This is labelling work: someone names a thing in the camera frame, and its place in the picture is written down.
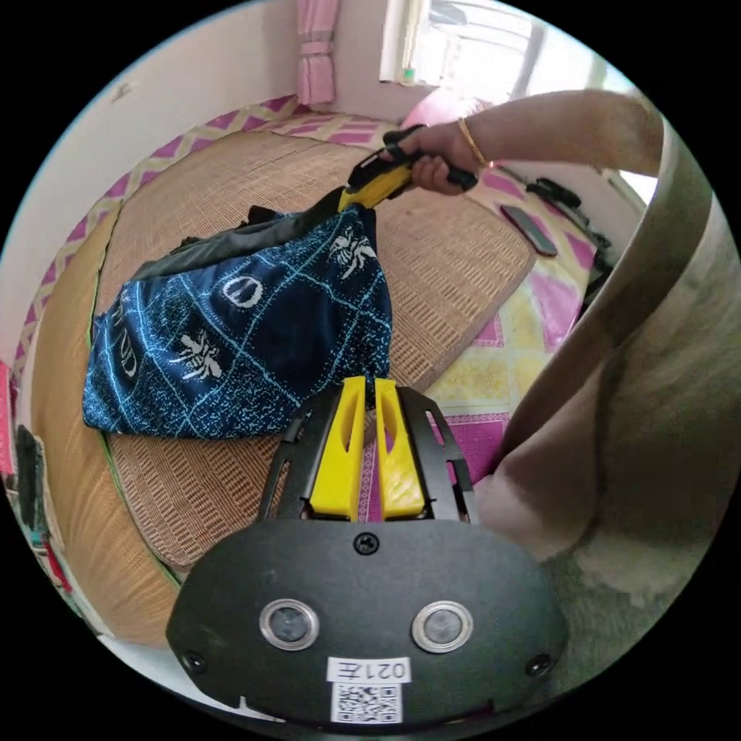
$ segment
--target pink curtain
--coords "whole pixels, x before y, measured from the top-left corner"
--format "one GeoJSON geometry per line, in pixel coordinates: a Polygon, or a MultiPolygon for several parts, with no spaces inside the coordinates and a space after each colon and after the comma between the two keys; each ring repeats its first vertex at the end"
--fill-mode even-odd
{"type": "Polygon", "coordinates": [[[334,70],[332,40],[340,0],[298,0],[299,103],[332,103],[334,70]]]}

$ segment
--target dark blue fabric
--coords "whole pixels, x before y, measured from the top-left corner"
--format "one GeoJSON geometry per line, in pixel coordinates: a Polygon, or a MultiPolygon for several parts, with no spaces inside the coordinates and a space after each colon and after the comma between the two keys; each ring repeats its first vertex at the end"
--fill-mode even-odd
{"type": "Polygon", "coordinates": [[[391,299],[375,213],[354,205],[301,239],[123,285],[93,321],[85,424],[220,439],[285,431],[345,377],[387,377],[391,299]]]}

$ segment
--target green trim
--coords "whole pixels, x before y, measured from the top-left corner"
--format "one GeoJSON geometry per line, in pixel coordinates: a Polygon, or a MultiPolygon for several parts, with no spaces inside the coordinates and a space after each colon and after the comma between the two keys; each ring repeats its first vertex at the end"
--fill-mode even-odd
{"type": "MultiPolygon", "coordinates": [[[[98,265],[98,270],[96,274],[96,280],[95,280],[95,292],[93,294],[93,305],[90,307],[90,320],[87,325],[87,349],[92,350],[93,349],[93,321],[95,320],[95,305],[98,303],[98,293],[100,290],[100,276],[103,272],[103,265],[105,264],[106,257],[108,256],[108,248],[110,247],[110,243],[113,240],[113,233],[116,231],[116,225],[118,224],[118,220],[121,216],[121,212],[124,209],[123,202],[119,206],[118,215],[116,216],[116,221],[113,224],[113,228],[110,230],[110,237],[108,238],[108,243],[106,244],[106,248],[103,250],[103,257],[100,260],[100,264],[98,265]]],[[[106,461],[108,464],[108,470],[110,471],[111,478],[113,479],[113,484],[116,487],[116,492],[119,496],[119,499],[123,504],[126,506],[126,509],[129,513],[129,516],[134,521],[134,525],[136,525],[137,530],[139,530],[139,526],[137,525],[137,518],[134,517],[134,513],[131,512],[131,508],[129,507],[129,502],[126,500],[126,497],[124,496],[124,488],[121,485],[121,480],[118,475],[118,471],[116,469],[116,464],[113,462],[113,456],[110,452],[110,446],[108,445],[108,438],[106,437],[105,433],[101,432],[100,430],[95,431],[98,435],[98,439],[100,440],[100,444],[103,447],[103,453],[106,456],[106,461]]],[[[166,564],[162,563],[162,561],[159,559],[157,554],[152,550],[151,546],[147,542],[147,539],[143,536],[141,536],[142,541],[144,542],[144,545],[147,548],[147,552],[150,554],[154,562],[159,567],[160,571],[169,579],[169,581],[176,586],[178,589],[180,589],[180,581],[176,578],[176,576],[170,571],[170,569],[167,567],[166,564]]]]}

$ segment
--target pink pillow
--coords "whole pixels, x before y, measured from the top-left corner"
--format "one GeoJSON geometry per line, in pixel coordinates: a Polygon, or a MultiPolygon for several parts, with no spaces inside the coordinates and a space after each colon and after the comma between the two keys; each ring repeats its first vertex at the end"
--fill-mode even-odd
{"type": "Polygon", "coordinates": [[[401,127],[406,129],[415,124],[446,124],[470,116],[482,108],[483,105],[476,98],[463,98],[449,90],[438,88],[417,103],[401,127]]]}

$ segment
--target wall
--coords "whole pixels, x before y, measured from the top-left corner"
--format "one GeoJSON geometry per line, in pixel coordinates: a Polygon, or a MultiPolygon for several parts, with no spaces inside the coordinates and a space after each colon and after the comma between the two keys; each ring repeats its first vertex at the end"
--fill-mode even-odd
{"type": "Polygon", "coordinates": [[[0,360],[12,364],[54,255],[121,175],[193,126],[295,93],[297,65],[296,0],[269,0],[189,29],[114,80],[52,150],[8,234],[0,266],[0,360]],[[111,102],[124,81],[132,92],[111,102]]]}
{"type": "Polygon", "coordinates": [[[342,0],[335,29],[336,97],[330,110],[401,121],[428,88],[382,83],[381,50],[387,8],[394,0],[342,0]]]}

